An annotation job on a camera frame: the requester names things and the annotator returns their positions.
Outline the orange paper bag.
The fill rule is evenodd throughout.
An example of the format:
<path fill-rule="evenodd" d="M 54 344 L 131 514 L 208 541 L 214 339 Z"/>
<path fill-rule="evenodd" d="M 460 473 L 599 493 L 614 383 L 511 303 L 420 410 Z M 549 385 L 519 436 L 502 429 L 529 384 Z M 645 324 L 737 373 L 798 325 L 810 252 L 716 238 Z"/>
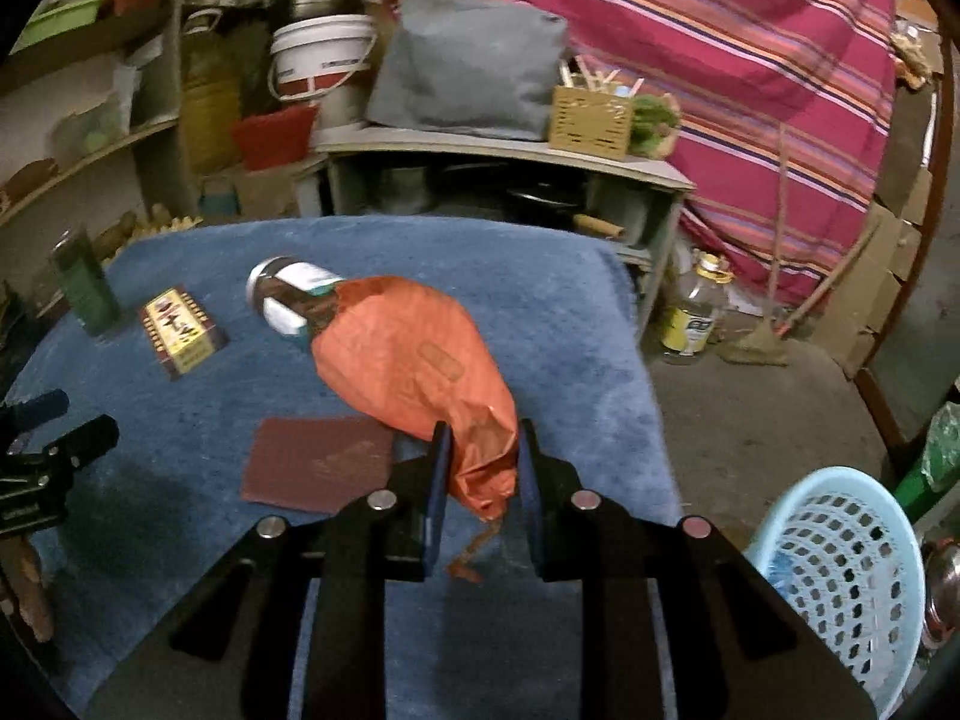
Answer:
<path fill-rule="evenodd" d="M 514 398 L 467 309 L 400 277 L 342 281 L 329 327 L 311 341 L 319 377 L 347 405 L 427 440 L 449 426 L 448 493 L 485 528 L 448 566 L 477 583 L 473 560 L 500 533 L 516 493 L 519 418 Z"/>

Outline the maroon scouring pad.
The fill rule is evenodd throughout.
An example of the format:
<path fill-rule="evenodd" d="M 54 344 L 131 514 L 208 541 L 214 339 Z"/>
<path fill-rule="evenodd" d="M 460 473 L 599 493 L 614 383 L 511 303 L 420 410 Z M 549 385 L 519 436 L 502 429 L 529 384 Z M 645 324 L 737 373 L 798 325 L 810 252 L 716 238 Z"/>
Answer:
<path fill-rule="evenodd" d="M 392 465 L 394 431 L 373 418 L 267 418 L 254 434 L 241 497 L 332 515 L 384 488 Z"/>

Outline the light blue plastic basket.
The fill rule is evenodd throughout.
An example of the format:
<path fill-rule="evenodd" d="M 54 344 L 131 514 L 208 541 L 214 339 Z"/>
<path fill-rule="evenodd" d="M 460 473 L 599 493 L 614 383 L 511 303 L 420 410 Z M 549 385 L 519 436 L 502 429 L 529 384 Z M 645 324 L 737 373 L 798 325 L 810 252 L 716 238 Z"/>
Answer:
<path fill-rule="evenodd" d="M 895 497 L 856 468 L 822 468 L 773 504 L 745 557 L 853 673 L 878 717 L 892 717 L 926 608 L 921 550 Z"/>

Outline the blue fuzzy table mat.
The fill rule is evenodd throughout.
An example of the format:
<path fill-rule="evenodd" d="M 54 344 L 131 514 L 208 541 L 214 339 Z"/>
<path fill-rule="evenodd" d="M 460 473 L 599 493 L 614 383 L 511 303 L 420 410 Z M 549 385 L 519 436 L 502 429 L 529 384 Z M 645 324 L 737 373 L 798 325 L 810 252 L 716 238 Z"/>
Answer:
<path fill-rule="evenodd" d="M 412 281 L 466 309 L 544 450 L 638 517 L 679 518 L 635 291 L 601 242 L 434 216 L 264 221 L 137 242 L 107 276 L 128 309 L 184 288 L 228 341 L 171 379 L 137 319 L 98 340 L 68 317 L 14 381 L 14 398 L 60 388 L 68 421 L 109 415 L 121 433 L 76 481 L 67 522 L 36 536 L 50 681 L 73 710 L 259 520 L 241 478 L 266 419 L 395 421 L 411 406 L 409 454 L 446 408 L 490 426 L 494 399 L 455 394 L 472 363 L 427 340 Z"/>

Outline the steel pot red lid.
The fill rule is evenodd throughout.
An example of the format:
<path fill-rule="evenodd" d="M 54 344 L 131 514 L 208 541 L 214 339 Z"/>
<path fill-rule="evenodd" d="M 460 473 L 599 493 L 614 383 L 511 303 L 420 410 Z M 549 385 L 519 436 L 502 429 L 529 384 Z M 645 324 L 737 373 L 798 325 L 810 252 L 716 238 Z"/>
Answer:
<path fill-rule="evenodd" d="M 923 645 L 937 652 L 958 631 L 958 541 L 944 538 L 924 546 Z"/>

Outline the glass jar white label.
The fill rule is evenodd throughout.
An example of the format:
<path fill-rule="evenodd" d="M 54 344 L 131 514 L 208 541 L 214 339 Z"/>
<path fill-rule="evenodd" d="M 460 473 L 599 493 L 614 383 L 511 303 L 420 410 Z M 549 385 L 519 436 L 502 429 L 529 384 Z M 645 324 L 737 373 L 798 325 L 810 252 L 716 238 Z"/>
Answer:
<path fill-rule="evenodd" d="M 299 348 L 329 327 L 343 278 L 293 257 L 257 263 L 245 280 L 245 300 L 275 333 Z"/>

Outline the straw broom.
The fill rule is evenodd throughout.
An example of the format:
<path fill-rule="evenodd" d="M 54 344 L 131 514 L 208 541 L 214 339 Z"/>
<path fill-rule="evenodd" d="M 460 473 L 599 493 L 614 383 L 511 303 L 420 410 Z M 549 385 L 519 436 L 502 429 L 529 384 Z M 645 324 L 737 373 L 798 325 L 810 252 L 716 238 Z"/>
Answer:
<path fill-rule="evenodd" d="M 839 278 L 843 277 L 854 261 L 866 249 L 869 242 L 875 238 L 878 221 L 872 220 L 862 229 L 839 264 L 833 268 L 817 288 L 812 291 L 805 301 L 789 314 L 789 317 L 779 325 L 775 323 L 775 304 L 779 288 L 779 275 L 782 267 L 782 244 L 788 221 L 789 200 L 789 149 L 788 127 L 781 124 L 778 130 L 778 195 L 776 195 L 775 237 L 773 238 L 773 260 L 771 260 L 770 275 L 766 283 L 765 301 L 761 319 L 750 332 L 732 341 L 725 341 L 718 348 L 718 355 L 724 362 L 736 366 L 788 366 L 789 355 L 786 348 L 786 335 L 793 330 L 794 325 L 805 319 L 814 307 L 827 296 L 828 291 L 835 286 Z"/>

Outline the clear oil jug yellow label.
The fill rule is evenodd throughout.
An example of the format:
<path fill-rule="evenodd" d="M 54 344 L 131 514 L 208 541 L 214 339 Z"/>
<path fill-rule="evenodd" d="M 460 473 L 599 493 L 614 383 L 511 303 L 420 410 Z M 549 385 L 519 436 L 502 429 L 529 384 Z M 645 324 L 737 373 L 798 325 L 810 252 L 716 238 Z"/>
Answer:
<path fill-rule="evenodd" d="M 662 354 L 672 362 L 695 362 L 708 346 L 727 307 L 732 273 L 724 257 L 698 252 L 690 270 L 675 281 L 659 330 Z"/>

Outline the red plastic tub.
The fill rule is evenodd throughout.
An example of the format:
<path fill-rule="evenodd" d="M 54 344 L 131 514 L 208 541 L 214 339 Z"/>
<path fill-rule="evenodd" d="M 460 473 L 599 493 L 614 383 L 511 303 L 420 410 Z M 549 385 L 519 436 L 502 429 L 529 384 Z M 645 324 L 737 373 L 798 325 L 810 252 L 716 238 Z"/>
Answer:
<path fill-rule="evenodd" d="M 272 114 L 251 115 L 231 127 L 242 164 L 251 172 L 288 166 L 308 158 L 317 109 L 302 104 Z"/>

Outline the grey wooden side shelf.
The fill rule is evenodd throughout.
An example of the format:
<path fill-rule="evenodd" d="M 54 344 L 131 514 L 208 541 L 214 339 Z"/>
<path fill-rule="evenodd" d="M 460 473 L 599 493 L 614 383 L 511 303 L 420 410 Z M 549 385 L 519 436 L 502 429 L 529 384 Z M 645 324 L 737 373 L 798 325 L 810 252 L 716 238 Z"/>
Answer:
<path fill-rule="evenodd" d="M 640 332 L 693 190 L 663 160 L 612 160 L 544 142 L 368 125 L 325 130 L 316 149 L 337 215 L 467 216 L 602 239 L 635 278 Z"/>

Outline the yellow oil canister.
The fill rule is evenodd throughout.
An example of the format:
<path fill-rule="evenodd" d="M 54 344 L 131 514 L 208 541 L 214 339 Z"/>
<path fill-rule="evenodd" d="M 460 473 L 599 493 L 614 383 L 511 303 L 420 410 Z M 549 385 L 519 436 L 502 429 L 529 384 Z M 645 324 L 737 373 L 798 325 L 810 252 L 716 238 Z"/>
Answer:
<path fill-rule="evenodd" d="M 231 130 L 241 118 L 241 87 L 218 34 L 221 8 L 187 16 L 181 31 L 181 124 L 190 171 L 208 176 L 238 159 Z"/>

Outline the green plastic basin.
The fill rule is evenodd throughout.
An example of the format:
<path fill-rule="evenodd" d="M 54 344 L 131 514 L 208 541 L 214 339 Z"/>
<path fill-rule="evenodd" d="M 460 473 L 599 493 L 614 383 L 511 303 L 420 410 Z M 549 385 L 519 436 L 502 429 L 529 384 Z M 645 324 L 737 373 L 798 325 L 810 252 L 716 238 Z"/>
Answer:
<path fill-rule="evenodd" d="M 93 25 L 98 20 L 102 3 L 103 0 L 75 0 L 34 15 L 16 39 L 10 54 L 18 54 L 64 32 Z"/>

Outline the white plastic bucket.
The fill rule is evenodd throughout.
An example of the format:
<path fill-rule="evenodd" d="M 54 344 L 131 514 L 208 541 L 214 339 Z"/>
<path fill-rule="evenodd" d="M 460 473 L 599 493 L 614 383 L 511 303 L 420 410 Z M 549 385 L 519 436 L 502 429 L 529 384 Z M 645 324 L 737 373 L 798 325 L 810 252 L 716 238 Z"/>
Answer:
<path fill-rule="evenodd" d="M 377 31 L 371 16 L 331 15 L 277 29 L 267 86 L 280 103 L 320 98 L 373 70 Z"/>

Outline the green vegetable bunch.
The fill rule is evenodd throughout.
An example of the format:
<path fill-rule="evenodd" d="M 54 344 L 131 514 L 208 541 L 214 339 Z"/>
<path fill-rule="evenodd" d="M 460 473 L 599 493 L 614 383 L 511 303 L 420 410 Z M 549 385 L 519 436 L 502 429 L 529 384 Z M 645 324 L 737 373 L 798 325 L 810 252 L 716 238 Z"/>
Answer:
<path fill-rule="evenodd" d="M 667 160 L 679 139 L 680 104 L 672 94 L 638 94 L 633 98 L 628 151 L 648 160 Z"/>

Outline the tan woven utensil basket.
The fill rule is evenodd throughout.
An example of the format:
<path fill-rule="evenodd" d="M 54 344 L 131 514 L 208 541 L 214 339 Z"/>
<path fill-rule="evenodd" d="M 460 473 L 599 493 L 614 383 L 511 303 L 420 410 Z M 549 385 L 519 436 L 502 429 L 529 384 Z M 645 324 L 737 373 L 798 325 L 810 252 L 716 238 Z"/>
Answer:
<path fill-rule="evenodd" d="M 643 78 L 619 82 L 620 70 L 590 70 L 582 55 L 560 62 L 560 84 L 551 98 L 548 144 L 553 149 L 623 161 L 633 132 L 633 99 Z"/>

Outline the grey fabric cover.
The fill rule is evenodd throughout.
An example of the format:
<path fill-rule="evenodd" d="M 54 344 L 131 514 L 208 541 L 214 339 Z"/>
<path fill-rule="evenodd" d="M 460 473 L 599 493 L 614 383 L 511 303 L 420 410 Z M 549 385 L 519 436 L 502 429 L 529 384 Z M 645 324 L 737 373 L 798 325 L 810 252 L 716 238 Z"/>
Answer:
<path fill-rule="evenodd" d="M 514 0 L 400 0 L 366 117 L 377 125 L 541 142 L 568 23 Z"/>

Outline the red striped curtain cloth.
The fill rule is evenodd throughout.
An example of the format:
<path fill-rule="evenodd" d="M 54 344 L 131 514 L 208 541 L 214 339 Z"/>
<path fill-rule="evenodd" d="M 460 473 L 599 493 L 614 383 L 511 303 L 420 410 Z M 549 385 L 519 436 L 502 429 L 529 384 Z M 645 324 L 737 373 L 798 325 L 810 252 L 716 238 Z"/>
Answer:
<path fill-rule="evenodd" d="M 590 65 L 679 101 L 683 227 L 741 283 L 799 304 L 853 247 L 892 118 L 893 0 L 523 2 Z"/>

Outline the wooden wall shelf unit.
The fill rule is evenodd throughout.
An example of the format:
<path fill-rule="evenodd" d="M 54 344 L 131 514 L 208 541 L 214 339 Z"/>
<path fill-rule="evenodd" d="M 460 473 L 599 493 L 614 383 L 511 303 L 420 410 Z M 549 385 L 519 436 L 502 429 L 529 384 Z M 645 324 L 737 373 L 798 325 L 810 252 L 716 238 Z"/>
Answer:
<path fill-rule="evenodd" d="M 75 0 L 39 0 L 31 18 Z M 62 232 L 194 211 L 181 124 L 184 0 L 103 0 L 98 20 L 2 59 L 2 277 L 44 278 Z"/>

